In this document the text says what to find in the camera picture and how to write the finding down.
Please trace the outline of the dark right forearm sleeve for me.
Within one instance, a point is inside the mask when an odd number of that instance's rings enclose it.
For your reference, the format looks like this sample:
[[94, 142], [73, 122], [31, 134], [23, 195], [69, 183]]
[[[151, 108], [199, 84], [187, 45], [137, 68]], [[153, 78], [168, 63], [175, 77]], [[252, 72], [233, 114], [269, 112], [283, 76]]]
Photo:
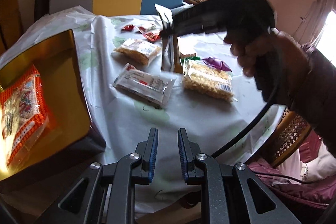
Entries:
[[291, 101], [335, 156], [335, 66], [316, 48], [303, 47], [309, 73]]

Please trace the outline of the person's right hand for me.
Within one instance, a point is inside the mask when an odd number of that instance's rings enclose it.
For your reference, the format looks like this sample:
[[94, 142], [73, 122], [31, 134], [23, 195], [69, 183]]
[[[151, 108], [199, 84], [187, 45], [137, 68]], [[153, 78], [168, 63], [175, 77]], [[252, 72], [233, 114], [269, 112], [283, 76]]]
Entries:
[[277, 53], [281, 58], [282, 70], [289, 89], [298, 87], [310, 71], [307, 56], [299, 44], [288, 38], [284, 32], [263, 34], [244, 46], [238, 32], [230, 31], [224, 42], [231, 46], [231, 53], [238, 58], [238, 64], [243, 68], [244, 75], [249, 78], [257, 71], [257, 58], [268, 53]]

